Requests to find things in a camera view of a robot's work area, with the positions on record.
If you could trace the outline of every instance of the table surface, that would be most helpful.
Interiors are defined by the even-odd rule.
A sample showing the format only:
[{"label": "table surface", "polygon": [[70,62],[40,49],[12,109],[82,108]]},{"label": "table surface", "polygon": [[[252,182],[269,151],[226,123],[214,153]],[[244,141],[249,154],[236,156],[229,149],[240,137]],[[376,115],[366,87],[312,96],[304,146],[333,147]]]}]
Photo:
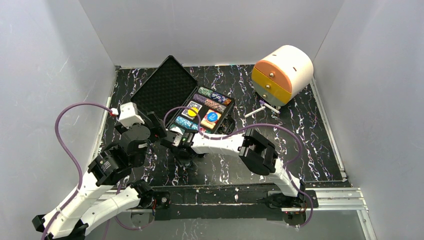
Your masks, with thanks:
[{"label": "table surface", "polygon": [[[253,116],[244,115],[260,107],[255,94],[251,72],[253,65],[223,65],[186,67],[200,85],[235,98],[232,116],[236,129],[255,123],[276,124],[287,128],[300,137],[304,149],[302,157],[289,165],[294,176],[306,182],[341,181],[342,175],[333,152],[329,136],[308,85],[286,106],[280,114],[266,109]],[[130,97],[153,73],[154,68],[120,69],[117,73],[110,107],[130,101]],[[116,118],[106,119],[101,148],[120,138],[114,129]],[[280,158],[286,162],[298,152],[296,142],[288,134],[274,128],[258,129],[261,134],[275,143]],[[176,185],[226,185],[269,182],[267,176],[250,172],[237,157],[207,154],[195,159],[189,166],[178,166],[172,154],[156,143],[154,151],[146,155],[143,167],[134,168],[125,182],[145,179],[151,186]]]}]

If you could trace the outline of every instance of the cable connector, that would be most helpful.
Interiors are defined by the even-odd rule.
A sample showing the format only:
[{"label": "cable connector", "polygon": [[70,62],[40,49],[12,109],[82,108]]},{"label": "cable connector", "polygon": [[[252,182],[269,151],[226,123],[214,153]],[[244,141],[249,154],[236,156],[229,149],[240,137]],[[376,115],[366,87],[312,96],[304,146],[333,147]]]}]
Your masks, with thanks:
[{"label": "cable connector", "polygon": [[112,112],[110,113],[111,116],[118,116],[119,115],[118,109],[111,108],[110,110],[112,110]]}]

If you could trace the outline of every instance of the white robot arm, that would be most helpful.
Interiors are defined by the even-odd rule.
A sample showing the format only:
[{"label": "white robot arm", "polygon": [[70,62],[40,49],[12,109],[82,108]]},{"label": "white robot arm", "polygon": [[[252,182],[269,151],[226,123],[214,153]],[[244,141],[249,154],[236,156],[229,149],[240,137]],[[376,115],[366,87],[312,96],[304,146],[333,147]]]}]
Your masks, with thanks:
[{"label": "white robot arm", "polygon": [[[57,208],[32,220],[35,229],[43,232],[54,214],[59,212],[48,228],[45,240],[83,240],[94,228],[122,211],[152,203],[155,192],[146,182],[139,180],[116,196],[94,205],[100,196],[129,175],[132,168],[144,164],[147,148],[158,140],[181,161],[192,161],[203,154],[240,157],[250,171],[268,176],[284,196],[299,197],[300,180],[283,169],[274,144],[254,129],[221,140],[207,139],[196,130],[182,134],[178,128],[165,130],[154,113],[143,115],[132,102],[120,106],[119,122],[115,128],[121,139],[107,146],[88,166],[76,197],[60,210],[70,193]],[[217,134],[207,136],[224,137]],[[166,197],[164,203],[168,206],[170,198]]]}]

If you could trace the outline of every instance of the black foam lid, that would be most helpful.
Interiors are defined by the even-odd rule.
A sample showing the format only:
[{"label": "black foam lid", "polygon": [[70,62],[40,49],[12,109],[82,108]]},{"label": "black foam lid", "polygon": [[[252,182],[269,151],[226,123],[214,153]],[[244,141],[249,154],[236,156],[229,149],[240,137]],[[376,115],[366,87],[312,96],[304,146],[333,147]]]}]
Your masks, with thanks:
[{"label": "black foam lid", "polygon": [[[175,59],[168,56],[165,61],[141,84],[131,97],[131,102],[145,114],[154,112],[163,119],[165,114],[179,106],[185,106],[186,100],[197,88],[196,79]],[[166,123],[179,111],[169,114]]]}]

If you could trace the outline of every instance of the white enclosure panel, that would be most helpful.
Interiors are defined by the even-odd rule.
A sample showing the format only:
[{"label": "white enclosure panel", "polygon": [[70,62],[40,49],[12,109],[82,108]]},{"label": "white enclosure panel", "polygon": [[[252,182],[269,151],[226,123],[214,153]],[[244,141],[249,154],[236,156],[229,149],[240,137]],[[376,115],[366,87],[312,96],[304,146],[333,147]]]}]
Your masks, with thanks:
[{"label": "white enclosure panel", "polygon": [[80,0],[115,65],[254,64],[283,45],[312,60],[343,0]]},{"label": "white enclosure panel", "polygon": [[424,2],[346,1],[313,64],[377,238],[423,239]]},{"label": "white enclosure panel", "polygon": [[[106,104],[115,67],[78,1],[0,0],[0,233],[36,240],[31,220],[75,187],[78,174],[54,125],[68,105]],[[103,110],[81,106],[60,123],[87,169]]]}]

